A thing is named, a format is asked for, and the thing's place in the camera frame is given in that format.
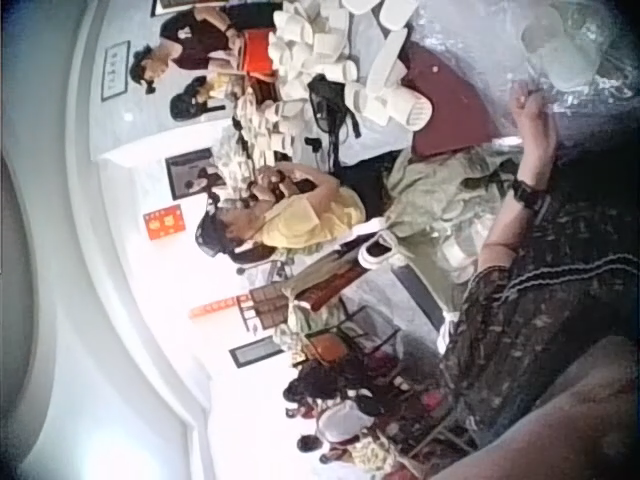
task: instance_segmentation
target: white tablecloth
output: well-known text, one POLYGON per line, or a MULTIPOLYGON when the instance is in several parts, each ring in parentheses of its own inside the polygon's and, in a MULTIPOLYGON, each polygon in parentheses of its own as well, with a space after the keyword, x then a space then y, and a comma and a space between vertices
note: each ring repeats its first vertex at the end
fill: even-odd
MULTIPOLYGON (((385 37, 371 12, 351 17, 349 37, 350 56, 358 65, 360 82, 364 83, 377 53, 384 45, 385 37)), ((360 138, 355 138, 353 135, 350 119, 347 119, 347 124, 341 132, 340 138, 343 141, 340 144, 340 162, 343 165, 354 165, 362 160, 411 146, 413 133, 393 119, 385 127, 361 116, 358 116, 358 122, 362 134, 360 138)), ((327 136, 318 130, 315 122, 311 119, 307 129, 296 138, 294 161, 326 170, 326 150, 323 149, 318 156, 314 155, 311 149, 304 145, 305 137, 320 138, 325 149, 328 145, 327 136)))

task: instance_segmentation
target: plastic bag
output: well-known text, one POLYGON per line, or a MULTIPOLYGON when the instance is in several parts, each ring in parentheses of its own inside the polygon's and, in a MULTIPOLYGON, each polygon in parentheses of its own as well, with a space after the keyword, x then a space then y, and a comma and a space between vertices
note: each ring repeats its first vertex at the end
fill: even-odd
MULTIPOLYGON (((478 88, 505 135, 515 133, 507 108, 515 80, 528 79, 542 88, 552 99, 553 110, 562 114, 606 117, 638 105, 640 69, 633 36, 601 1, 421 0, 413 24, 413 40, 440 55, 478 88), (589 85, 561 91, 536 61, 537 53, 531 54, 537 47, 528 45, 528 53, 523 31, 539 21, 544 7, 559 14, 572 42, 599 56, 589 85)), ((581 125, 582 129, 598 127, 594 122, 581 125)), ((584 132, 563 132, 561 125, 561 137, 577 133, 584 132)))

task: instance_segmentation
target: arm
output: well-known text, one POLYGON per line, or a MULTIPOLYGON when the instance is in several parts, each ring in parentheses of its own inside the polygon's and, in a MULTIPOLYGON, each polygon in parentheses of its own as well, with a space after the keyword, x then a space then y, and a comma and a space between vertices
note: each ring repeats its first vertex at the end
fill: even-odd
POLYGON ((209 60, 209 71, 213 71, 221 74, 240 74, 231 63, 231 60, 227 58, 212 58, 209 60))
POLYGON ((316 215, 327 212, 340 192, 340 182, 316 168, 290 162, 279 162, 276 168, 293 179, 308 178, 317 185, 313 192, 306 194, 316 215))
MULTIPOLYGON (((524 156, 518 179, 534 188, 547 188, 555 157, 556 129, 552 117, 545 110, 540 93, 515 92, 511 110, 524 145, 524 156)), ((525 234, 532 214, 509 192, 489 236, 478 257, 478 271, 492 266, 509 267, 525 234)))
POLYGON ((194 7, 193 16, 196 17, 198 21, 206 20, 222 32, 226 31, 228 33, 228 29, 230 27, 233 28, 229 17, 216 7, 194 7))

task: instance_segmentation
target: picture frame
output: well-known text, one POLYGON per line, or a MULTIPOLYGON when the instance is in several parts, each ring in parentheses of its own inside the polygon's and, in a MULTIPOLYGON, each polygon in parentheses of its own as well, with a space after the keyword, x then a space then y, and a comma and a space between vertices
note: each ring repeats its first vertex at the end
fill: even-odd
POLYGON ((181 12, 183 10, 188 10, 192 7, 194 7, 195 5, 201 6, 201 7, 223 7, 225 6, 228 2, 226 0, 218 0, 218 1, 206 1, 206 0, 201 0, 201 1, 197 1, 197 0, 184 0, 184 1, 173 1, 173 2, 167 2, 167 3, 174 3, 176 4, 175 6, 171 6, 171 7, 167 7, 167 6, 162 6, 162 0, 152 0, 151 2, 151 18, 153 17, 161 17, 162 15, 171 15, 174 13, 178 13, 181 12))
MULTIPOLYGON (((196 181, 198 174, 203 168, 209 170, 216 168, 213 163, 213 152, 210 148, 203 148, 169 157, 165 159, 165 165, 167 168, 171 198, 174 201, 204 193, 202 191, 190 192, 185 184, 188 181, 196 181)), ((214 185, 214 187, 225 189, 226 183, 223 180, 219 185, 214 185)))
POLYGON ((106 102, 127 93, 129 89, 129 53, 131 41, 125 40, 104 51, 100 98, 106 102))
POLYGON ((284 353, 272 336, 261 338, 229 350, 231 359, 238 368, 246 368, 284 353))

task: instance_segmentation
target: white wall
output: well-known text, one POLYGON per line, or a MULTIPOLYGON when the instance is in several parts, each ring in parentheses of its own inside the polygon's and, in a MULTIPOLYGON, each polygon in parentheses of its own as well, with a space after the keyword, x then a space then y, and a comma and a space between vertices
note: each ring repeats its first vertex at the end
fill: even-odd
POLYGON ((314 432, 313 420, 285 417, 282 391, 295 377, 282 354, 237 369, 229 350, 257 337, 246 332, 238 311, 210 315, 196 324, 198 351, 213 374, 210 431, 216 473, 222 479, 368 480, 348 465, 323 466, 320 453, 304 455, 296 442, 314 432))
POLYGON ((206 198, 171 198, 164 159, 211 147, 228 121, 170 130, 126 145, 100 161, 101 191, 110 233, 136 302, 174 367, 189 379, 192 352, 190 309, 246 293, 249 285, 226 257, 206 256, 194 241, 206 198), (151 242, 143 215, 179 203, 186 232, 151 242))
MULTIPOLYGON (((108 3, 91 81, 91 156, 94 159, 122 145, 182 126, 182 123, 174 122, 169 115, 169 100, 181 92, 194 76, 203 73, 185 72, 172 66, 157 83, 154 95, 145 95, 143 87, 128 80, 126 94, 103 103, 100 90, 105 49, 130 40, 131 58, 133 52, 145 45, 157 44, 160 25, 168 18, 166 15, 151 18, 152 0, 110 0, 108 3)), ((231 110, 227 109, 186 124, 230 116, 231 110)))
POLYGON ((108 2, 93 3, 94 21, 84 25, 84 0, 20 3, 3 25, 2 151, 30 242, 37 339, 27 387, 3 425, 3 447, 17 460, 26 457, 23 470, 37 480, 186 480, 192 467, 213 478, 208 457, 192 463, 189 451, 194 440, 209 451, 207 409, 145 330, 95 201, 91 71, 82 68, 90 50, 80 50, 83 62, 70 66, 78 35, 87 45, 95 41, 108 2), (69 89, 80 102, 71 110, 86 116, 66 127, 69 89), (68 176, 76 143, 80 163, 68 176), (76 194, 93 194, 83 191, 84 205, 72 208, 71 181, 76 194), (136 351, 134 344, 145 346, 136 351))
POLYGON ((27 378, 35 325, 29 244, 18 198, 2 162, 0 239, 0 418, 16 405, 27 378))

